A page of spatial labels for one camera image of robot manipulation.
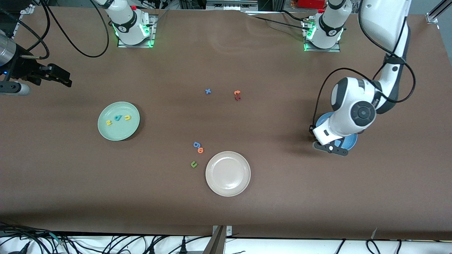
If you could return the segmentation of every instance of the brown table surface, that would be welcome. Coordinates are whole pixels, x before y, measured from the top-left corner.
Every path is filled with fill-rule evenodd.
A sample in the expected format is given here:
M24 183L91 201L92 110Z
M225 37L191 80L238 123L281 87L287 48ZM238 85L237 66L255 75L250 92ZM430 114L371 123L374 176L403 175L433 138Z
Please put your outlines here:
M80 49L101 52L94 9L53 9ZM24 22L38 34L46 24L40 8ZM110 30L113 42L95 59L77 53L53 22L51 56L41 63L68 70L73 86L43 81L29 96L0 98L1 219L68 231L204 235L229 224L240 236L368 238L378 227L376 238L450 239L452 68L437 26L421 15L408 23L414 95L378 115L339 157L315 151L307 129L328 73L351 67L371 77L382 62L356 16L341 53L321 53L304 52L296 28L238 11L172 10L153 49L117 48ZM28 47L35 39L21 28L16 41ZM332 76L318 116L331 111L331 89L347 75ZM401 86L405 96L406 69ZM126 141L97 129L100 112L116 101L141 114ZM249 186L232 198L205 180L221 151L251 166Z

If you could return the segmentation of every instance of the metal mount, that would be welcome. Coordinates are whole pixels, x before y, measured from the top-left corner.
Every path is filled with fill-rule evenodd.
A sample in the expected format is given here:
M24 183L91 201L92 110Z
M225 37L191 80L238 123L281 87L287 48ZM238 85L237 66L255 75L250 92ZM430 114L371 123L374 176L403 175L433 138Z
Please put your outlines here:
M431 20L430 18L431 17L429 15L429 13L427 12L425 14L425 20L427 21L427 23L429 23L429 24L436 24L436 23L438 23L438 19Z
M202 254L223 254L226 244L226 234L229 233L227 229L229 226L214 226L214 233Z
M339 139L339 141L341 141L339 146L336 146L334 144L334 141L332 141L332 142L330 142L330 143L328 143L328 144L326 144L324 146L322 146L319 142L314 142L313 143L313 147L315 149L317 149L317 150L324 151L324 152L327 152L327 153L330 153L330 154L337 154L337 155L340 155L340 156L347 156L348 155L348 150L340 147L343 144L344 139L341 138L341 139Z
M24 15L32 14L33 12L34 12L34 5L29 5L27 8L20 11L19 20L22 20ZM14 28L13 36L11 37L11 39L14 39L14 36L16 36L17 30L19 29L19 25L20 25L19 23L16 24L16 27Z
M336 42L335 45L331 48L318 48L312 44L310 40L308 40L308 36L310 36L314 30L314 19L304 19L301 21L302 27L307 27L310 30L303 30L303 40L304 40L304 51L315 51L315 52L340 52L339 42Z
M238 10L241 12L258 11L257 0L207 0L208 10Z
M425 14L425 19L429 24L438 23L438 17L452 5L452 0L442 0L435 8Z
M215 234L215 230L218 228L219 226L213 226L212 229L212 234ZM232 235L232 225L227 225L226 226L226 236L231 236Z
M131 47L131 48L150 48L154 47L155 33L157 32L157 21L159 19L158 15L145 15L144 23L150 25L148 28L149 36L146 37L142 42L136 45L128 45L123 43L118 39L118 47Z
M20 11L20 14L32 14L34 12L34 5L29 5L27 8Z

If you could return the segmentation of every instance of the green led light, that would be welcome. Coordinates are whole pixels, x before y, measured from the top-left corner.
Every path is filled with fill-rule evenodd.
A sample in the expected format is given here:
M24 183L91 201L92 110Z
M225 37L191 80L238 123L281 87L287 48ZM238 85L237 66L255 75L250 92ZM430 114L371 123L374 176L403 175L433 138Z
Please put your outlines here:
M118 32L116 31L116 27L113 26L114 29L114 34L116 35L116 37L119 37Z
M316 28L315 27L313 27L314 29L310 29L310 33L308 33L307 35L306 35L306 37L309 39L309 40L312 40L312 38L314 37L314 33L315 33L315 31L316 31Z
M148 36L149 30L146 30L146 31L145 31L145 30L143 29L143 28L145 28L145 27L146 27L146 26L141 25L141 26L140 26L140 29L141 29L141 32L143 33L144 36Z

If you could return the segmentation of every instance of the white plate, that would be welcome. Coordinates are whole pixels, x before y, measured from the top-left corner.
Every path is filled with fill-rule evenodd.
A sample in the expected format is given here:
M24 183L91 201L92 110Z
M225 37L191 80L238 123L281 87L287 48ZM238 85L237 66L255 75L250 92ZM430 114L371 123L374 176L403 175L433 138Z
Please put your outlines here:
M207 163L207 184L220 196L233 197L242 193L250 179L251 169L248 161L236 152L221 152Z

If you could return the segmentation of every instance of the plate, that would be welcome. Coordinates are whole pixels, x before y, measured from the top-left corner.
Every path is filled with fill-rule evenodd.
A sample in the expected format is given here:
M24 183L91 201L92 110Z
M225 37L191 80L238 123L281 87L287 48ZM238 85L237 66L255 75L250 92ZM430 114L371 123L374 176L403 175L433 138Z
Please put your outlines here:
M138 109L133 104L124 101L107 106L97 120L100 134L111 141L124 140L132 136L138 129L138 125L140 125Z
M233 197L242 193L250 179L251 169L248 161L236 152L221 152L207 163L207 184L220 196Z
M319 125L323 124L323 122L325 122L326 119L328 117L330 117L332 114L333 114L333 112L328 112L328 113L323 114L319 118L319 120L317 120L317 123L315 124L315 126L319 126ZM340 147L344 148L344 149L347 149L347 150L350 150L356 145L356 141L358 141L358 134L352 134L350 136L346 136L344 138L343 144ZM340 144L339 140L335 140L334 141L334 145L335 146L339 146L339 144Z

